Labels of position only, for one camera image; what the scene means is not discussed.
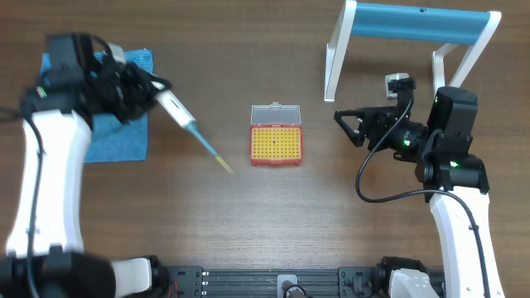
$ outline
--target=wooden table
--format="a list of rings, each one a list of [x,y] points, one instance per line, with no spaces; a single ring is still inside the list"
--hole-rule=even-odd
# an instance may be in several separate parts
[[[490,224],[508,297],[530,281],[530,2],[380,0],[465,10],[498,10],[503,20],[463,87],[479,96],[471,152],[491,186]],[[366,204],[354,178],[368,151],[333,120],[337,109],[382,106],[384,75],[417,79],[412,120],[431,105],[431,52],[440,45],[352,38],[336,103],[324,103],[325,44],[342,0],[80,1],[0,3],[0,104],[16,106],[32,84],[45,35],[89,31],[126,50],[152,49],[155,71],[199,121],[236,171],[229,175],[160,107],[149,120],[144,162],[84,168],[85,249],[107,257],[156,254],[166,264],[209,268],[372,266],[382,256],[441,265],[434,220],[423,198]],[[453,73],[463,50],[446,59]],[[301,106],[300,167],[252,167],[250,109]],[[0,238],[17,211],[24,140],[20,123],[0,126]],[[373,197],[421,187],[414,165],[377,154],[363,187]]]

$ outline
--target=yellow pipette tip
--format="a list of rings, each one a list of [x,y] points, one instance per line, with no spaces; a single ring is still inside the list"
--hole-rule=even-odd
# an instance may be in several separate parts
[[[216,156],[215,159],[229,172],[229,173],[234,173],[234,171],[232,170],[232,168],[226,163],[226,161],[224,161],[223,157],[221,156]]]

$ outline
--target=wooden tabletop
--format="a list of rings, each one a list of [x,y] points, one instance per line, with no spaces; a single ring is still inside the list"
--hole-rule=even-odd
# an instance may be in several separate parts
[[[503,13],[463,87],[479,96],[471,152],[488,170],[490,227],[506,296],[530,281],[530,2],[380,0]],[[153,50],[155,71],[173,83],[200,130],[235,170],[229,175],[160,107],[149,119],[143,162],[84,167],[85,249],[120,258],[156,254],[165,264],[208,268],[372,266],[382,256],[442,264],[422,197],[366,204],[354,178],[368,151],[333,120],[338,109],[383,106],[384,75],[417,79],[412,120],[425,122],[431,53],[440,45],[352,37],[335,103],[324,103],[325,44],[342,0],[80,1],[0,3],[0,104],[16,106],[32,85],[45,36],[89,31],[125,50]],[[452,74],[464,49],[446,59]],[[299,167],[252,167],[253,104],[299,104]],[[0,126],[0,238],[13,225],[22,177],[21,124]],[[421,188],[414,165],[376,155],[364,174],[372,197]]]

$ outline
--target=blue towel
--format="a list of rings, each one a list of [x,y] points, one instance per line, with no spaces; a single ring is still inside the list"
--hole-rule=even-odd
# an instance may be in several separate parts
[[[103,54],[96,53],[95,56],[101,59]],[[152,73],[153,61],[150,50],[127,51],[125,58]],[[50,67],[50,56],[43,54],[41,72]],[[127,125],[122,125],[112,114],[94,116],[92,143],[84,162],[145,161],[146,155],[147,114]]]

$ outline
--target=open lid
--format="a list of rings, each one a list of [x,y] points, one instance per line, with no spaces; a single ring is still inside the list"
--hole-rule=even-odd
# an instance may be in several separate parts
[[[301,125],[300,106],[281,105],[277,102],[271,105],[253,105],[250,124]]]

